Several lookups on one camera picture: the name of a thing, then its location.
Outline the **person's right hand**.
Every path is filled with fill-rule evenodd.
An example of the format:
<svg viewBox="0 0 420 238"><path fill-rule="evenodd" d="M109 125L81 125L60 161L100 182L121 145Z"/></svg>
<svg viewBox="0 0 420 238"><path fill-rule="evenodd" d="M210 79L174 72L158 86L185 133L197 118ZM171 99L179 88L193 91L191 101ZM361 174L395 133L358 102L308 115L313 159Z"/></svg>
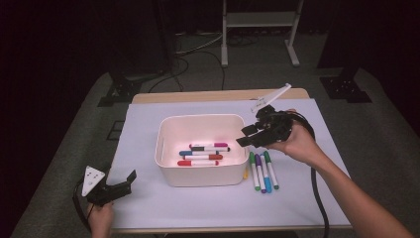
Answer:
<svg viewBox="0 0 420 238"><path fill-rule="evenodd" d="M308 130L300 123L294 121L291 134L284 142L275 142L267 145L267 149L278 150L286 156L304 163L312 168L318 168L329 161Z"/></svg>

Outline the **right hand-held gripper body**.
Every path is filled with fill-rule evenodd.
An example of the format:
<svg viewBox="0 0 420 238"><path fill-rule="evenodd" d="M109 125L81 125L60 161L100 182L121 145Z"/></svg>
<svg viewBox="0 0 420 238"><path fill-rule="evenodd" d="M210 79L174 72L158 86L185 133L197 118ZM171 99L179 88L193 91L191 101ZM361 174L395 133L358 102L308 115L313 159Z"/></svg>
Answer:
<svg viewBox="0 0 420 238"><path fill-rule="evenodd" d="M262 126L262 130L254 135L262 137L263 146L277 141L285 141L291 133L291 115L286 111L276 111L270 105L271 102L290 88L291 85L286 83L282 88L259 97L256 104L251 108L251 111L256 114L257 118L255 125Z"/></svg>

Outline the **person's left hand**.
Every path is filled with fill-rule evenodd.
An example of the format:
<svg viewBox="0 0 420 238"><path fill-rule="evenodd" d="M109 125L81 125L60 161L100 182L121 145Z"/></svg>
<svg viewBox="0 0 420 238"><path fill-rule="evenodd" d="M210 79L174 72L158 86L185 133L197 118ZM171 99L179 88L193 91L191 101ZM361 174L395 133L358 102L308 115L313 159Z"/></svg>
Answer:
<svg viewBox="0 0 420 238"><path fill-rule="evenodd" d="M88 223L92 238L111 238L111 225L114 219L113 202L97 206L88 204Z"/></svg>

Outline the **purple marker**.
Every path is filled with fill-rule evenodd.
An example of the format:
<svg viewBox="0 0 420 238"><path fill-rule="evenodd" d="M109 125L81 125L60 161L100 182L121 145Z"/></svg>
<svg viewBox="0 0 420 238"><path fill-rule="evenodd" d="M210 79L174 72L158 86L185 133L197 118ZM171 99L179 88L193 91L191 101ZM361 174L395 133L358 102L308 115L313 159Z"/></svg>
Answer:
<svg viewBox="0 0 420 238"><path fill-rule="evenodd" d="M264 182L264 176L263 176L263 164L262 159L259 155L255 155L256 165L257 165L257 171L259 176L259 183L262 193L266 193L266 187Z"/></svg>

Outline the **white metal stand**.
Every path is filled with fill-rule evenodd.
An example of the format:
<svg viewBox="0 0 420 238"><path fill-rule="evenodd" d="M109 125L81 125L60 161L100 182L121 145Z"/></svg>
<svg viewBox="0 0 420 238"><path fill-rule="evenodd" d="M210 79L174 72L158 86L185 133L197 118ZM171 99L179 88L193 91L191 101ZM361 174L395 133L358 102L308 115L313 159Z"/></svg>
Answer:
<svg viewBox="0 0 420 238"><path fill-rule="evenodd" d="M251 12L229 13L227 0L222 4L222 44L221 65L227 66L228 44L227 34L229 29L234 28L264 28L264 27L289 27L289 37L284 41L290 61L293 66L300 66L300 61L294 49L294 40L299 25L304 0L298 0L294 11L286 12Z"/></svg>

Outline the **black vertical post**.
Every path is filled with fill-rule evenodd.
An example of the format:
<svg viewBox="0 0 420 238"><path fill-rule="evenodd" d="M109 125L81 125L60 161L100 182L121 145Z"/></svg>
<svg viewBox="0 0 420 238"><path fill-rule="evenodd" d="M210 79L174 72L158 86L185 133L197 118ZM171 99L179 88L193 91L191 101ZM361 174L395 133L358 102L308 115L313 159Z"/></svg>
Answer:
<svg viewBox="0 0 420 238"><path fill-rule="evenodd" d="M174 32L170 10L170 0L157 0L157 25L167 70L172 70L174 62Z"/></svg>

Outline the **dark green marker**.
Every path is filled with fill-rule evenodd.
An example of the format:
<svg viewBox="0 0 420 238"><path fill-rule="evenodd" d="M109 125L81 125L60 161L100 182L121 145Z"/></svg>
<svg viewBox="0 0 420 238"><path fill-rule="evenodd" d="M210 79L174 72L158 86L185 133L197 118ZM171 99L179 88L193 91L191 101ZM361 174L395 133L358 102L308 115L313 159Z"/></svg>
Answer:
<svg viewBox="0 0 420 238"><path fill-rule="evenodd" d="M274 171L273 166L272 166L272 161L271 161L271 157L270 157L269 153L264 152L263 157L264 157L264 163L265 163L266 171L268 173L268 177L269 177L269 180L270 180L270 187L275 189L275 190L279 190L279 184L278 184L278 181L277 181L277 178L276 178L275 171Z"/></svg>

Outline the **white storage box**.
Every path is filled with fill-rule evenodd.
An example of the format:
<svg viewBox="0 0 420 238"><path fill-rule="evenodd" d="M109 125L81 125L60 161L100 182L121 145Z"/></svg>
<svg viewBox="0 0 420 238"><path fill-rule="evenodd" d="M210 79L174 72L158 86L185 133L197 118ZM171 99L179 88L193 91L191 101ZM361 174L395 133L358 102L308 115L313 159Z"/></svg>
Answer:
<svg viewBox="0 0 420 238"><path fill-rule="evenodd" d="M243 179L248 164L249 150L237 139L243 136L245 126L235 114L202 114L172 116L164 119L157 135L155 160L168 184L172 186L209 186L237 184ZM223 156L219 166L181 167L185 161L180 151L190 150L189 144L227 143L230 152Z"/></svg>

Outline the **black stand base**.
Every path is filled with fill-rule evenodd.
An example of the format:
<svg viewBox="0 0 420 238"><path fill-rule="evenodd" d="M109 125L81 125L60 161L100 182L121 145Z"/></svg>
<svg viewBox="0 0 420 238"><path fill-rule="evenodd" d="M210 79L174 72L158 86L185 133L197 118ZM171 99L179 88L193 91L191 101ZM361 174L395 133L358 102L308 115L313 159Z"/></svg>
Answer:
<svg viewBox="0 0 420 238"><path fill-rule="evenodd" d="M115 103L131 102L141 90L142 84L126 77L121 71L113 68L109 71L112 84L108 92L98 103L98 107L110 107Z"/></svg>
<svg viewBox="0 0 420 238"><path fill-rule="evenodd" d="M368 94L355 82L358 70L357 66L345 66L338 75L321 77L328 96L331 99L345 99L348 103L371 103Z"/></svg>

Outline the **black marker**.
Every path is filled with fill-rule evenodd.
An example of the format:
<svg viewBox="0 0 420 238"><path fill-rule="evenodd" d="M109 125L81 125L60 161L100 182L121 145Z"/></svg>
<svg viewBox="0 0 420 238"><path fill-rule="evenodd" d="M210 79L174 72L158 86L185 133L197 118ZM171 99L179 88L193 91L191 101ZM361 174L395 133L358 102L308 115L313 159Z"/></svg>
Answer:
<svg viewBox="0 0 420 238"><path fill-rule="evenodd" d="M217 151L217 152L230 152L229 147L191 147L191 151Z"/></svg>

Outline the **white table mat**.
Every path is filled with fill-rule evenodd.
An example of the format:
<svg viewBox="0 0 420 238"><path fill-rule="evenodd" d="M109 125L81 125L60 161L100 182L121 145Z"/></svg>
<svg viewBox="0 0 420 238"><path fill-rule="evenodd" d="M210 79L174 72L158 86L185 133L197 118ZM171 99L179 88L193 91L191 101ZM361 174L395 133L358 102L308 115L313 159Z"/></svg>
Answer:
<svg viewBox="0 0 420 238"><path fill-rule="evenodd" d="M155 160L161 122L172 116L235 114L245 126L255 123L251 100L145 103L129 106L112 168L111 183L132 171L137 179L132 193L115 202L114 229L118 231L175 229L257 229L347 227L349 221L321 177L280 152L271 160L279 190L255 191L248 161L248 179L237 184L172 186Z"/></svg>

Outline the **light blue marker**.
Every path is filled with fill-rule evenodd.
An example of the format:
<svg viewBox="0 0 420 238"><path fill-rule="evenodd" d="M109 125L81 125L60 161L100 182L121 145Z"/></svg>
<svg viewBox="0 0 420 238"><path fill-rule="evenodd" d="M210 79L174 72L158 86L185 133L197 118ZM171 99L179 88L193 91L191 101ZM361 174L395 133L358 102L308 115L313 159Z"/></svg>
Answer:
<svg viewBox="0 0 420 238"><path fill-rule="evenodd" d="M261 157L261 161L262 161L262 175L263 175L263 181L264 181L264 185L265 185L265 190L267 193L271 193L272 192L272 187L271 187L271 181L270 181L270 177L269 177L269 173L268 173L268 168L265 162L265 157L263 154L260 155Z"/></svg>

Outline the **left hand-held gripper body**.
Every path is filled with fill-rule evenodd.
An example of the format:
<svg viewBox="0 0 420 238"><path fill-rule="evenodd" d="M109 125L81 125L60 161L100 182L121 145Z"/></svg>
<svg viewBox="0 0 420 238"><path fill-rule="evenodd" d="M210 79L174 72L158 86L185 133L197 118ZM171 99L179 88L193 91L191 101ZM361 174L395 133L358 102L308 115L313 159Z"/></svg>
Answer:
<svg viewBox="0 0 420 238"><path fill-rule="evenodd" d="M82 180L81 195L86 197L88 202L103 206L132 193L131 185L127 183L127 180L109 185L106 183L107 177L108 174L87 166Z"/></svg>

